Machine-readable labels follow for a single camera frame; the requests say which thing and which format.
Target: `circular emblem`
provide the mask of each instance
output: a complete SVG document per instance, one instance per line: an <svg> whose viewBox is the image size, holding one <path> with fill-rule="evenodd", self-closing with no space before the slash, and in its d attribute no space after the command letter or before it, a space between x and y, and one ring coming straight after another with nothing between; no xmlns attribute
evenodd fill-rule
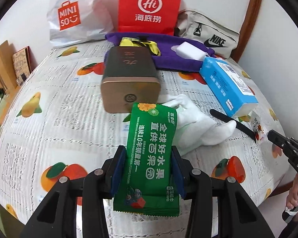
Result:
<svg viewBox="0 0 298 238"><path fill-rule="evenodd" d="M147 168L146 170L146 178L152 179L154 177L154 169L152 167Z"/></svg>
<svg viewBox="0 0 298 238"><path fill-rule="evenodd" d="M128 103L135 102L137 100L137 97L134 94L127 94L125 96L125 101Z"/></svg>
<svg viewBox="0 0 298 238"><path fill-rule="evenodd" d="M138 7L145 13L156 13L161 10L162 0L138 0Z"/></svg>

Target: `wooden bed frame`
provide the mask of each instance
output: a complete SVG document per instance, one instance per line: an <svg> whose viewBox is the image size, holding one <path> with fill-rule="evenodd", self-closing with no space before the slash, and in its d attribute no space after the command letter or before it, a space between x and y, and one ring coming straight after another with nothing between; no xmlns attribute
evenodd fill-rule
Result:
<svg viewBox="0 0 298 238"><path fill-rule="evenodd" d="M231 58L234 61L238 62L245 50L247 42L252 34L254 29L259 9L261 8L262 0L250 0L244 22L240 30L240 38L238 41L237 48L232 51Z"/></svg>

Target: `haidilao logo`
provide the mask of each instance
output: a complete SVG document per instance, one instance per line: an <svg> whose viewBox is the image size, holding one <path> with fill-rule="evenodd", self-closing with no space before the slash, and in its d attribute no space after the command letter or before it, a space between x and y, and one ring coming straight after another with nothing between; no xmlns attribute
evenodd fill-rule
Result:
<svg viewBox="0 0 298 238"><path fill-rule="evenodd" d="M156 13L161 10L162 0L138 0L138 7L145 13Z"/></svg>

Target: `blue gripper pad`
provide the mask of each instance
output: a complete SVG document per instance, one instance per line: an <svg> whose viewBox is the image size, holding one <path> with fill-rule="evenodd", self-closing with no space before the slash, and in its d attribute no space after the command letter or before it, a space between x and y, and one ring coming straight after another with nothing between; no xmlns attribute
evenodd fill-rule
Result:
<svg viewBox="0 0 298 238"><path fill-rule="evenodd" d="M185 198L187 193L184 190L184 177L180 171L177 160L175 159L175 155L173 151L171 151L171 173L174 178L174 183L177 187L177 191L181 195L182 198Z"/></svg>
<svg viewBox="0 0 298 238"><path fill-rule="evenodd" d="M121 176L122 176L122 172L125 164L125 159L126 159L126 148L124 146L119 146L119 147L123 147L123 149L118 158L114 174L111 177L110 195L112 197L114 197L114 195L118 192L118 188L119 188L119 184L121 181Z"/></svg>

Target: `nike bag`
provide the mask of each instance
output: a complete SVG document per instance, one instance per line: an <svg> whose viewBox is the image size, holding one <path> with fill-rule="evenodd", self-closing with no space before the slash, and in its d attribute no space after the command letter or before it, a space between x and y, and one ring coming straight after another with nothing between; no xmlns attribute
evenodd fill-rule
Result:
<svg viewBox="0 0 298 238"><path fill-rule="evenodd" d="M50 0L47 19L53 48L100 40L113 29L101 0Z"/></svg>
<svg viewBox="0 0 298 238"><path fill-rule="evenodd" d="M181 0L119 0L118 31L172 35Z"/></svg>
<svg viewBox="0 0 298 238"><path fill-rule="evenodd" d="M215 54L229 58L237 47L239 33L230 30L197 11L183 11L179 14L179 36L193 39L212 48Z"/></svg>

